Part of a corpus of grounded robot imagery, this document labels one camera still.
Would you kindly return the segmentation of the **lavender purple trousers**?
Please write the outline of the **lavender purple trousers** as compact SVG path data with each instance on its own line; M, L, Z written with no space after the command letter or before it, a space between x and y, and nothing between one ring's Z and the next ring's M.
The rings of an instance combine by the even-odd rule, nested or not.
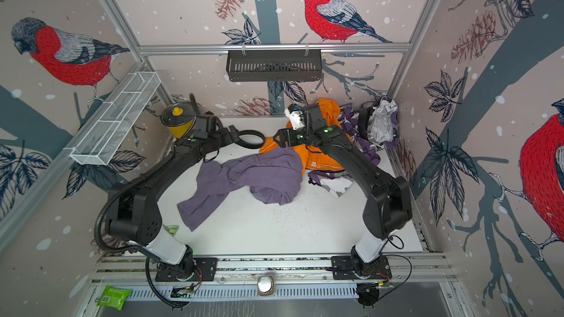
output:
M231 192L246 186L263 204L290 204L301 190L302 171L301 158L290 148L202 164L195 194L177 205L182 222L194 231Z

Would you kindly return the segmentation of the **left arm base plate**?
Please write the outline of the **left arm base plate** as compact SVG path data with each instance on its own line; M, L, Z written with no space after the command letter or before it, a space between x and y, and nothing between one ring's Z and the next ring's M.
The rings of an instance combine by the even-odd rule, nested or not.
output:
M157 282L211 282L217 269L217 258L186 258L179 265L159 263Z

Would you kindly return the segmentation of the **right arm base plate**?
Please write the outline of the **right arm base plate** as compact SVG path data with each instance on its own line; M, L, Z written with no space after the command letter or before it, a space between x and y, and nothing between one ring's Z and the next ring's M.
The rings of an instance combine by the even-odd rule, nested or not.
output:
M330 258L330 266L325 268L333 274L334 280L391 280L389 261L380 256L365 263L356 256L339 255Z

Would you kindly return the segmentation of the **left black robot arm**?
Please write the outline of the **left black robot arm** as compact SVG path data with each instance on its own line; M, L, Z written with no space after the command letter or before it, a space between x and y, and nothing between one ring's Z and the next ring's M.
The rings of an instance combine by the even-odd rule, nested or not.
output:
M94 241L104 252L142 252L184 276L195 271L192 250L165 230L158 202L186 170L234 141L231 129L225 129L216 116L200 113L193 94L189 102L194 112L189 130L147 173L111 190L93 229Z

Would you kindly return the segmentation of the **orange trousers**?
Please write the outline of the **orange trousers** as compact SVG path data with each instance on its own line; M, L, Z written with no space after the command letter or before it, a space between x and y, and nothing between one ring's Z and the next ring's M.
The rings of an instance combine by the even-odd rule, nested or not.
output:
M335 101L326 98L320 98L317 100L317 104L320 106L321 113L328 126L335 125L341 127L338 121L341 110L339 105ZM301 158L303 164L302 173L304 173L305 170L339 172L344 169L338 162L323 154L319 148L307 148L305 145L298 145L293 147L292 149Z

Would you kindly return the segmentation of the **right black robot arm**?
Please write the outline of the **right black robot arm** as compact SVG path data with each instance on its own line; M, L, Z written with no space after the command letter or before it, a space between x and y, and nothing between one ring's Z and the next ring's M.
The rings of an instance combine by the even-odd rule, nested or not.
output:
M351 250L349 270L358 277L370 277L390 238L413 217L407 180L371 163L342 128L327 124L319 105L292 104L284 114L292 126L277 131L275 143L282 148L305 145L320 149L345 169L366 196L362 214L366 230Z

